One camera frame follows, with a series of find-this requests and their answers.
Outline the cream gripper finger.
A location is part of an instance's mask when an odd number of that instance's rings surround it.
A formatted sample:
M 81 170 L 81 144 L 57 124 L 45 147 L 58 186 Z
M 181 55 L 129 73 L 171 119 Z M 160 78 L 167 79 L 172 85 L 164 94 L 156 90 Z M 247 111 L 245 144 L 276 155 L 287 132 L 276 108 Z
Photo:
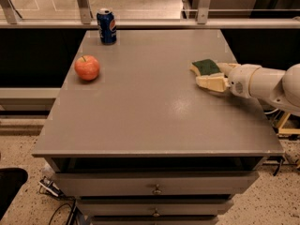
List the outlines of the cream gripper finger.
M 240 67 L 240 64 L 236 63 L 217 63 L 219 68 L 218 75 L 228 77 L 233 69 Z
M 196 77 L 196 84 L 210 91 L 223 93 L 229 89 L 228 78 L 224 73 L 214 73 Z

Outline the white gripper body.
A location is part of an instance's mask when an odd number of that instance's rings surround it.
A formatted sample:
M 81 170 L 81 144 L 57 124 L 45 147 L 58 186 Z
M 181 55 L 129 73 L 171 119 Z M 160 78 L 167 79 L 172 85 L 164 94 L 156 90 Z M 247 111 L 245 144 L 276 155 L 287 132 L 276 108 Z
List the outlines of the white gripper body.
M 258 65 L 245 64 L 235 67 L 228 75 L 230 91 L 241 98 L 251 98 L 249 92 L 250 80 L 254 72 L 261 68 Z

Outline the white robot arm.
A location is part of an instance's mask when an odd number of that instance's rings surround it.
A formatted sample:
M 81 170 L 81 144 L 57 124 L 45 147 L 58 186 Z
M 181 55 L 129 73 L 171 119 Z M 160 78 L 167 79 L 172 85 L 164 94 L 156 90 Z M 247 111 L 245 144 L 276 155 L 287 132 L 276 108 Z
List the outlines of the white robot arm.
M 257 98 L 284 112 L 300 115 L 299 64 L 281 70 L 205 59 L 193 62 L 190 70 L 201 88 L 219 93 L 230 91 L 241 98 Z

